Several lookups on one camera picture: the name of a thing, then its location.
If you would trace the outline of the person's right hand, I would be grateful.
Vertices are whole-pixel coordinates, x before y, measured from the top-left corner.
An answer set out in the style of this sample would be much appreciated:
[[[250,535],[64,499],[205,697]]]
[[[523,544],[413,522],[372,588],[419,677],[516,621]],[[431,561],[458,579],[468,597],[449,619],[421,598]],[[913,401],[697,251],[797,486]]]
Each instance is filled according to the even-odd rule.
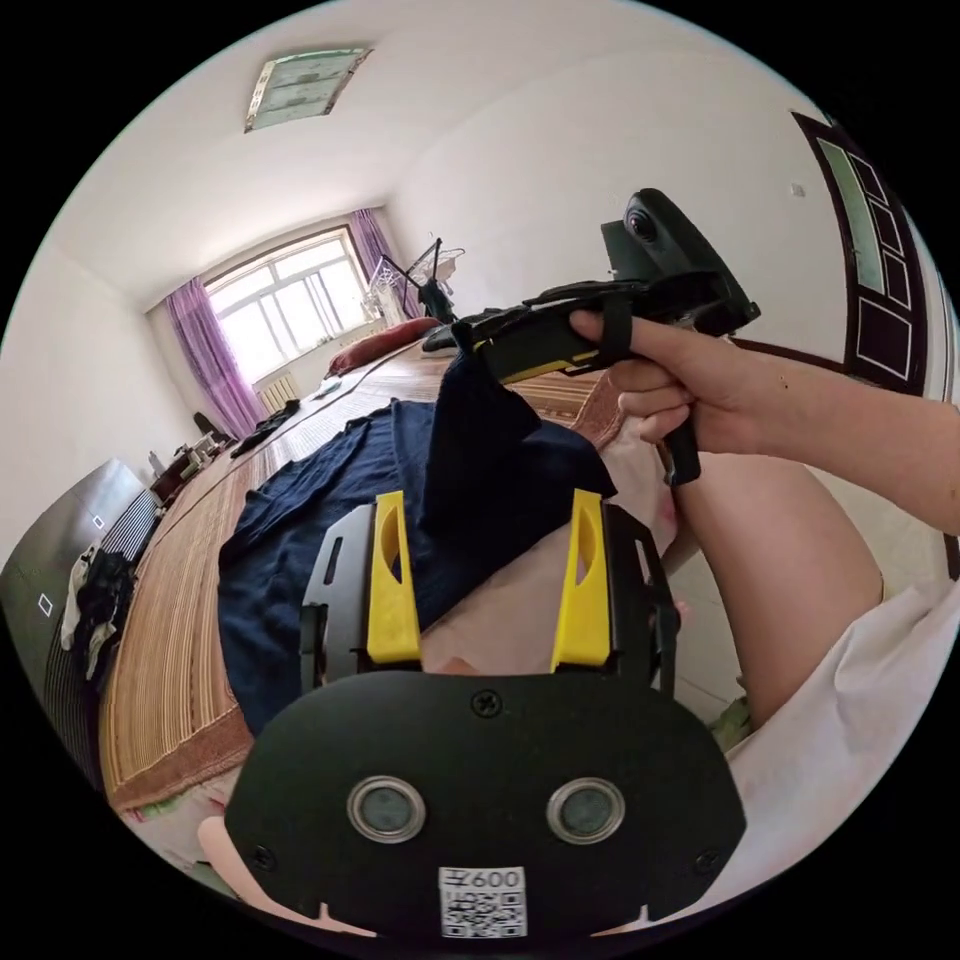
[[[645,439],[660,442],[691,423],[706,452],[777,453],[790,362],[638,317],[629,350],[609,380]]]

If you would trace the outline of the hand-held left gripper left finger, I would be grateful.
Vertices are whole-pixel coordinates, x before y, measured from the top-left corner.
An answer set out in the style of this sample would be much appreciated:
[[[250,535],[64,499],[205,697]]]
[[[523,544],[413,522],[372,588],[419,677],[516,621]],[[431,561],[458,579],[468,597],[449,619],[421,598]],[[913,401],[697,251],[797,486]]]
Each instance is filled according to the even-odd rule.
[[[366,652],[374,665],[419,665],[420,626],[404,496],[377,497],[370,559]]]

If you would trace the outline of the person's left hand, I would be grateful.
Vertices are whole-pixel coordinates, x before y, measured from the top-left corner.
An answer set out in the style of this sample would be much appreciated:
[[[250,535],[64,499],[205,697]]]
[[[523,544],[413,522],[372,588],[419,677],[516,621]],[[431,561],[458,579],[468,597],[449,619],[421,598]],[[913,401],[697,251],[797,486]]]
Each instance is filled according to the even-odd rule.
[[[197,836],[214,872],[247,906],[300,926],[313,926],[361,937],[377,936],[373,931],[355,927],[331,917],[325,904],[321,904],[312,914],[304,916],[272,900],[262,890],[237,852],[222,817],[214,816],[205,819],[198,827]]]

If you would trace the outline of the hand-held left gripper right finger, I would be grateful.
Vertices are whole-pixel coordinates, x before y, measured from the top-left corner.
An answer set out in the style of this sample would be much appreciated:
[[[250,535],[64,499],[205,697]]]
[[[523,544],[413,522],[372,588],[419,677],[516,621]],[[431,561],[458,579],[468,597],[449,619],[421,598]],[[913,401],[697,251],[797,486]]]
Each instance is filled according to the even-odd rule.
[[[600,669],[608,660],[608,576],[603,500],[574,491],[570,540],[550,671]]]

